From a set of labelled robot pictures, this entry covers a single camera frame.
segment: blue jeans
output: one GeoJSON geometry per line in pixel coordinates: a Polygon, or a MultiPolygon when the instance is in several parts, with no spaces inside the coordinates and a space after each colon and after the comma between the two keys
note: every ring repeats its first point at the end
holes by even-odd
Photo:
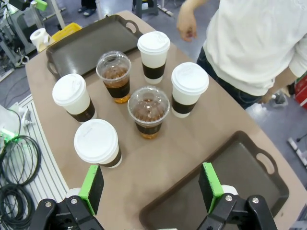
{"type": "Polygon", "coordinates": [[[261,96],[250,95],[219,78],[214,72],[211,64],[208,62],[203,48],[201,48],[201,53],[197,59],[197,64],[200,65],[220,86],[222,86],[223,89],[226,90],[226,92],[229,93],[230,96],[235,99],[235,101],[238,102],[243,109],[247,109],[261,99],[261,96]]]}

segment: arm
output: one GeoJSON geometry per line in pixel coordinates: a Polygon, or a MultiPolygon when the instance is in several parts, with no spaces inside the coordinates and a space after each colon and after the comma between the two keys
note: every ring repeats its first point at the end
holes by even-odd
{"type": "Polygon", "coordinates": [[[206,2],[207,0],[186,0],[182,4],[177,20],[177,29],[181,38],[186,42],[191,42],[191,38],[197,37],[194,10],[206,2]]]}
{"type": "Polygon", "coordinates": [[[281,72],[275,79],[272,88],[263,96],[261,103],[267,103],[279,89],[293,83],[307,70],[307,35],[295,45],[295,54],[289,67],[281,72]]]}

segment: coffee cup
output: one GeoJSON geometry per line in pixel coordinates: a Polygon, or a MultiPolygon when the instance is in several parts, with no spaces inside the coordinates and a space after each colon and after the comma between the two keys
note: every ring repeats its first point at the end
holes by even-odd
{"type": "Polygon", "coordinates": [[[172,73],[172,112],[179,118],[190,115],[199,97],[209,86],[209,77],[199,65],[186,62],[172,73]]]}
{"type": "Polygon", "coordinates": [[[98,61],[96,73],[116,103],[125,103],[130,98],[130,69],[130,60],[119,51],[105,53],[98,61]]]}
{"type": "Polygon", "coordinates": [[[60,78],[53,87],[52,97],[57,105],[81,123],[97,118],[85,80],[79,74],[72,73],[60,78]]]}
{"type": "Polygon", "coordinates": [[[153,139],[158,136],[163,120],[170,109],[167,95],[154,86],[135,91],[128,101],[128,111],[141,136],[153,139]]]}
{"type": "Polygon", "coordinates": [[[123,158],[115,128],[101,119],[84,122],[78,128],[74,147],[82,160],[108,168],[119,166],[123,158]]]}
{"type": "Polygon", "coordinates": [[[146,82],[158,84],[162,81],[170,40],[166,34],[153,31],[142,35],[138,40],[143,72],[146,82]]]}

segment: yellow bin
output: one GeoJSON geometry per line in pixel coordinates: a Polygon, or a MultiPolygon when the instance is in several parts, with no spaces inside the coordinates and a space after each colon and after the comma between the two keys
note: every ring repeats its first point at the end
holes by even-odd
{"type": "Polygon", "coordinates": [[[77,23],[70,23],[67,25],[64,29],[57,31],[53,36],[52,39],[55,42],[58,42],[59,40],[62,40],[63,38],[77,32],[78,30],[81,30],[82,27],[79,26],[77,23]]]}

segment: brown serving tray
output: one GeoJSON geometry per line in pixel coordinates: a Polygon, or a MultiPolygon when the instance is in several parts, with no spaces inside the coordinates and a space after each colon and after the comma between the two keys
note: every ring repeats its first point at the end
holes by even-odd
{"type": "Polygon", "coordinates": [[[47,68],[57,79],[69,73],[84,76],[96,68],[105,52],[128,53],[136,49],[141,35],[135,22],[119,15],[106,17],[50,46],[46,51],[47,68]],[[127,27],[129,23],[135,32],[127,27]]]}
{"type": "MultiPolygon", "coordinates": [[[[249,136],[236,132],[224,145],[205,161],[212,162],[221,184],[234,186],[241,198],[262,195],[273,216],[285,204],[289,189],[278,174],[273,157],[258,148],[249,136]],[[262,153],[270,160],[274,172],[269,174],[256,156],[262,153]]],[[[201,165],[162,194],[140,212],[140,221],[146,230],[177,228],[196,230],[207,215],[198,184],[201,165]]],[[[237,230],[226,225],[225,230],[237,230]]]]}

